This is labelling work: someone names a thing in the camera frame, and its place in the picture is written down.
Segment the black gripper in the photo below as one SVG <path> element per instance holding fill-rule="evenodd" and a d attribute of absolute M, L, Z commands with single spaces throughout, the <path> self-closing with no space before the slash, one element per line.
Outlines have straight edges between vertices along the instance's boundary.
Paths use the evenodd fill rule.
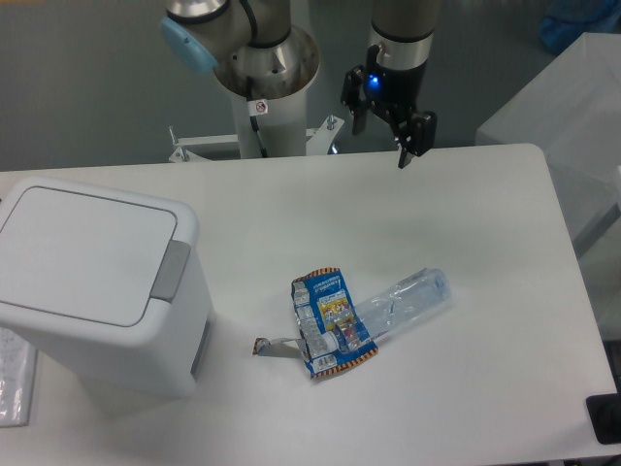
<path fill-rule="evenodd" d="M 395 70 L 375 64 L 369 72 L 366 96 L 374 114 L 391 129 L 400 155 L 398 167 L 406 168 L 415 157 L 430 150 L 435 142 L 438 116 L 435 112 L 416 110 L 417 96 L 427 63 L 407 70 Z M 366 128 L 368 101 L 362 98 L 366 70 L 358 65 L 345 73 L 341 102 L 352 116 L 352 134 Z"/>

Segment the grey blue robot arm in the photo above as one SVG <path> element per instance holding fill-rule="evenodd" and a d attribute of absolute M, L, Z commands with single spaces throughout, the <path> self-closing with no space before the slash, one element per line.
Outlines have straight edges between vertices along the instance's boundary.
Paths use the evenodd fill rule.
<path fill-rule="evenodd" d="M 365 61 L 345 73 L 340 97 L 353 134 L 368 114 L 383 120 L 398 165 L 434 144 L 438 118 L 417 107 L 440 11 L 437 1 L 375 1 Z M 159 23 L 173 53 L 213 73 L 231 97 L 242 158 L 308 155 L 307 91 L 319 50 L 291 21 L 288 1 L 170 1 Z"/>

